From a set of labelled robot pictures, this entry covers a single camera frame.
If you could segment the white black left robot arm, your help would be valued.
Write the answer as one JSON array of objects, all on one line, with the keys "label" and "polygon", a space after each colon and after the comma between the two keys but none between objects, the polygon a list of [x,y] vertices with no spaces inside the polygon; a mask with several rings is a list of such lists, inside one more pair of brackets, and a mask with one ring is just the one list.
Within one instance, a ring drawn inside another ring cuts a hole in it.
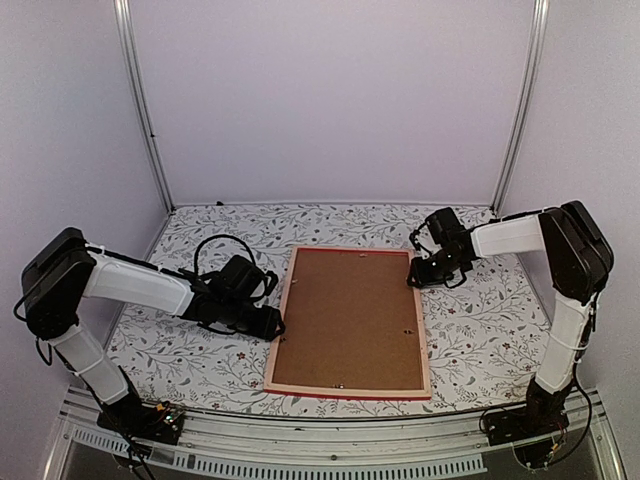
[{"label": "white black left robot arm", "polygon": [[63,229],[23,270],[16,319],[47,343],[104,404],[128,434],[148,426],[148,412],[127,376],[81,325],[85,299],[139,305],[191,321],[217,334],[239,333],[272,341],[285,331],[279,309],[263,304],[278,284],[251,250],[219,270],[173,271],[89,243],[81,230]]}]

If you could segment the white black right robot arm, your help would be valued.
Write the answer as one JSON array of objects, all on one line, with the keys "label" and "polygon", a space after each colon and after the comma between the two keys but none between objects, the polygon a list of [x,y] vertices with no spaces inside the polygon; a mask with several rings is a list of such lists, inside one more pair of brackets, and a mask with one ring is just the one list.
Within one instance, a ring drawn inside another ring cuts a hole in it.
[{"label": "white black right robot arm", "polygon": [[410,287],[450,288],[456,274],[460,284],[473,262],[526,252],[546,254],[555,290],[554,317],[543,361],[531,390],[557,395],[574,378],[574,365],[588,345],[587,330],[594,327],[599,295],[614,265],[613,250],[595,220],[579,200],[559,207],[514,214],[466,228],[450,207],[429,215],[427,228],[436,252],[411,260]]}]

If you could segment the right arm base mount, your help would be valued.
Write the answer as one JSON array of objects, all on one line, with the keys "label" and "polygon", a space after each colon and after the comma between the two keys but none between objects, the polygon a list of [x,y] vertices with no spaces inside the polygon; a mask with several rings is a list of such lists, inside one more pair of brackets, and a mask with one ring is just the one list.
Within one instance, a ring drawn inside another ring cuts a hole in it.
[{"label": "right arm base mount", "polygon": [[[587,420],[580,436],[563,454],[559,452],[568,439],[569,419],[564,407],[568,395],[576,389],[587,403]],[[506,409],[490,407],[484,410],[478,421],[479,430],[491,446],[532,439],[537,436],[559,433],[556,440],[547,438],[514,449],[516,460],[530,471],[548,469],[567,460],[582,445],[589,433],[593,419],[593,403],[577,378],[577,365],[573,366],[571,380],[561,391],[549,394],[531,379],[523,407]]]}]

